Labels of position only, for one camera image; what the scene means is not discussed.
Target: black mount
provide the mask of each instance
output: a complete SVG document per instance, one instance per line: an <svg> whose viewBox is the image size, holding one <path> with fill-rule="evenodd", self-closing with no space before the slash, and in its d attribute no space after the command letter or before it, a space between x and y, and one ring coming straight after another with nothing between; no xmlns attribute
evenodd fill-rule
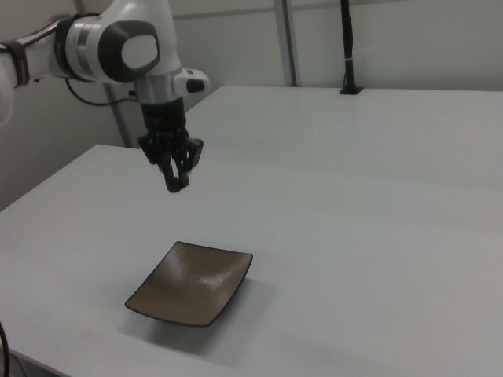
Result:
<svg viewBox="0 0 503 377"><path fill-rule="evenodd" d="M349 0L340 0L340 11L343 17L344 57L346 59L346 74L343 89L340 94L356 95L363 88L356 86L353 69L353 24L349 13Z"/></svg>
<svg viewBox="0 0 503 377"><path fill-rule="evenodd" d="M199 163L203 141L192 139L185 128L183 99L166 104L142 104L143 118L149 132L138 143L152 165L164 173L170 192L189 185L189 172ZM178 170L174 175L171 161Z"/></svg>

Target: table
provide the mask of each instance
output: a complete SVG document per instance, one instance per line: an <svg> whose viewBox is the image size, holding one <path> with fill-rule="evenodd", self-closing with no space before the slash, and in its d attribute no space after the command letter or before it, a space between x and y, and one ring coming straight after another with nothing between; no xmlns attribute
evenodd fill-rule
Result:
<svg viewBox="0 0 503 377"><path fill-rule="evenodd" d="M179 194L140 151L97 146L5 209L13 350L75 377L501 376L503 178L477 164L503 154L503 95L336 93L218 90L188 115L205 151ZM406 98L431 111L386 111ZM209 328L123 305L178 240L255 256Z"/></svg>

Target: white wall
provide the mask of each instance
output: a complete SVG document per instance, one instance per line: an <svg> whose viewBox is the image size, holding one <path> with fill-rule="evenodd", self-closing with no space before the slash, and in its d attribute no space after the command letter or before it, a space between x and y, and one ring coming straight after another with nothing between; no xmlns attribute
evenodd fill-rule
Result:
<svg viewBox="0 0 503 377"><path fill-rule="evenodd" d="M294 12L303 86L341 86L339 2ZM354 0L357 84L369 88L503 90L501 0Z"/></svg>
<svg viewBox="0 0 503 377"><path fill-rule="evenodd" d="M2 0L0 39L26 35L54 14L75 13L69 0ZM77 86L103 101L101 86ZM0 128L0 210L95 144L121 145L109 109L89 108L60 79L16 89L13 117Z"/></svg>

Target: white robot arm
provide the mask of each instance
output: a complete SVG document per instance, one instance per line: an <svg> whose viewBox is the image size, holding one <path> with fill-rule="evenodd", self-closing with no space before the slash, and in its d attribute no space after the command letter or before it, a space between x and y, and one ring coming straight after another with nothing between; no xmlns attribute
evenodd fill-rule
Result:
<svg viewBox="0 0 503 377"><path fill-rule="evenodd" d="M101 15L67 16L28 37L0 42L0 125L10 117L13 88L47 75L132 82L148 130L139 145L164 172L171 192L189 184L203 142L185 128L182 98L208 91L210 83L203 72L182 68L167 0L115 0Z"/></svg>

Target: brown plate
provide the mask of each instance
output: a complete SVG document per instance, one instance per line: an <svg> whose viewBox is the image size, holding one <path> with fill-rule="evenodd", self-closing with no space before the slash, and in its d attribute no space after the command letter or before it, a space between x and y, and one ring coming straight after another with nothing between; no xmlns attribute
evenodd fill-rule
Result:
<svg viewBox="0 0 503 377"><path fill-rule="evenodd" d="M126 307L174 324L207 327L225 309L253 255L177 242Z"/></svg>

